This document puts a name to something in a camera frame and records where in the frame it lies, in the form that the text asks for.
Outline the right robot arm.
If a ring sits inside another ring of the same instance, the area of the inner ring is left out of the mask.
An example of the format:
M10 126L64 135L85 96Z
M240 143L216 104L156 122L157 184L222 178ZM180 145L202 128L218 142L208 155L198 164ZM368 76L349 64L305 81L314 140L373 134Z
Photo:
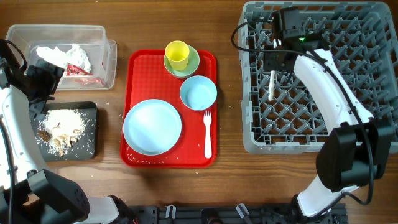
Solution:
M277 60L306 86L323 116L328 139L316 159L317 176L293 202L298 220L326 215L343 197L367 205L385 173L394 129L376 119L338 71L327 41L307 34L296 7L272 13Z

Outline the white plastic spoon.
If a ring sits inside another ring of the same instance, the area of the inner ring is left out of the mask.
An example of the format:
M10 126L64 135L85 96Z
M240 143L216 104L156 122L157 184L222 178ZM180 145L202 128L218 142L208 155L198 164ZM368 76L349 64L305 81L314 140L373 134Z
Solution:
M269 80L269 96L268 96L268 100L272 101L273 97L274 97L274 88L275 88L275 74L276 71L272 70L270 72L270 80Z

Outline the yellow plastic cup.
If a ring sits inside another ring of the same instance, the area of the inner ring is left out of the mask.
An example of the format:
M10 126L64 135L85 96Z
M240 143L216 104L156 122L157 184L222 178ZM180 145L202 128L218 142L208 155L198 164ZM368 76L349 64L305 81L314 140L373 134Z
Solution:
M170 42L165 48L165 55L174 70L184 70L188 65L189 46L180 40Z

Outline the light blue plate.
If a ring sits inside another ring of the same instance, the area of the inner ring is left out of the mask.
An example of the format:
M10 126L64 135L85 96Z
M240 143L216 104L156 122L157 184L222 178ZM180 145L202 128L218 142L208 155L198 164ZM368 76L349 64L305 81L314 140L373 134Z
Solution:
M123 136L133 151L145 156L163 154L177 143L182 119L170 103L144 100L133 106L123 122Z

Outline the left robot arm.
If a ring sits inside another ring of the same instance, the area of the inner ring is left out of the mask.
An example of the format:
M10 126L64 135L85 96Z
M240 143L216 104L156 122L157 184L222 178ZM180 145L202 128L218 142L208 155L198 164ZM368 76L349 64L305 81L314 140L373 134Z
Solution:
M1 40L1 223L138 223L121 199L87 197L47 169L30 121L44 113L64 70L19 63L16 49Z

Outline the red snack wrapper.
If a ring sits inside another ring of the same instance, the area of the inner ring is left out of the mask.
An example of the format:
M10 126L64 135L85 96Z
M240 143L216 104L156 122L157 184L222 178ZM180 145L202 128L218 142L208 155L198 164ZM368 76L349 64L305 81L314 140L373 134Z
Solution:
M104 80L102 78L94 78L92 73L86 72L76 65L69 63L66 72L67 77L77 77L75 81L82 85L104 85Z

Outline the white napkin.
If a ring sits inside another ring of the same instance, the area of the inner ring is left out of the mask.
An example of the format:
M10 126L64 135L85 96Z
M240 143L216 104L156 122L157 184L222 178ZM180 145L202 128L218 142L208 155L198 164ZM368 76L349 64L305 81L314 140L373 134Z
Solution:
M49 47L37 47L37 55L45 61L52 63L64 69L67 65L75 65L86 72L91 72L91 63L88 54L79 45L72 44L67 52L61 51L58 47L51 49Z

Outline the food scraps and rice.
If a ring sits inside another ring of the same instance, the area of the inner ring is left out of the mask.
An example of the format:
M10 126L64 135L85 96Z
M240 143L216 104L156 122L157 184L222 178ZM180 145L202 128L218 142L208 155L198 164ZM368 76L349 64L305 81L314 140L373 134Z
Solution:
M35 132L37 143L56 157L75 150L75 144L87 135L88 122L83 115L78 109L49 110Z

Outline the white plastic fork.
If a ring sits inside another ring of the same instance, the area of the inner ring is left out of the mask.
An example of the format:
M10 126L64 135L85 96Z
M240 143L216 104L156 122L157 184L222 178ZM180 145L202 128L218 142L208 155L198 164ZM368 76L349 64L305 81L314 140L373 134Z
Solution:
M211 135L210 135L211 122L212 122L211 111L205 111L203 117L203 123L205 125L205 157L207 159L211 158Z

